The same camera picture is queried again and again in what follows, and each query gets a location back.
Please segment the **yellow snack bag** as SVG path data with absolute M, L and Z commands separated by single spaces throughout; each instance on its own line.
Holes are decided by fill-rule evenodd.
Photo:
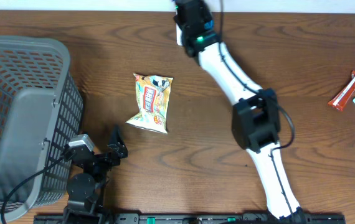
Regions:
M 126 124 L 167 134 L 166 120 L 173 78 L 134 73 L 139 112 Z

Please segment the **red snack bar wrapper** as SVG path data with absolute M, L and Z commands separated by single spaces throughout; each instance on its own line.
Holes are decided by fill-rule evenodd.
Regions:
M 332 99 L 328 102 L 331 107 L 343 111 L 346 104 L 355 92 L 355 71 L 351 72 L 351 81 Z

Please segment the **blue mouthwash bottle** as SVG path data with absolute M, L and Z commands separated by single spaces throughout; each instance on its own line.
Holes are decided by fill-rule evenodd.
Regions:
M 214 21 L 208 21 L 204 24 L 205 30 L 212 30 L 214 28 Z

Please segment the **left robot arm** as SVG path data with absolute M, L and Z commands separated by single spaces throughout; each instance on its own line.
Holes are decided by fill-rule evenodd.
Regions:
M 83 169 L 67 182 L 69 199 L 62 223 L 113 223 L 112 212 L 103 206 L 108 172 L 128 157 L 120 129 L 115 126 L 107 144 L 108 151 L 95 154 L 95 145 L 87 134 L 73 137 L 65 146 L 64 160 Z

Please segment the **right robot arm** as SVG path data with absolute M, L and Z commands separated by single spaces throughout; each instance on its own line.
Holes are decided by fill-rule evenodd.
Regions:
M 268 211 L 280 222 L 299 223 L 300 204 L 295 198 L 282 162 L 278 136 L 279 116 L 293 121 L 278 104 L 272 89 L 256 84 L 229 54 L 226 44 L 213 30 L 186 37 L 177 35 L 177 44 L 196 60 L 220 86 L 232 105 L 232 134 L 247 151 L 263 185 Z

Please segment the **grey plastic shopping basket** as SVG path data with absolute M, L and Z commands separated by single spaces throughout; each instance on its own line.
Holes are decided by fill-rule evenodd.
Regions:
M 65 193 L 70 163 L 60 156 L 83 114 L 69 67 L 57 40 L 0 35 L 0 220 Z

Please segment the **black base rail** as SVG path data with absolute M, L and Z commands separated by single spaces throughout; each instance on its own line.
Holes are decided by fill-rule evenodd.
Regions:
M 88 215 L 36 215 L 34 224 L 234 224 L 234 223 L 302 223 L 302 224 L 346 224 L 344 215 L 297 213 L 294 218 L 278 219 L 267 213 L 245 213 L 242 215 L 139 215 L 117 213 L 107 218 Z

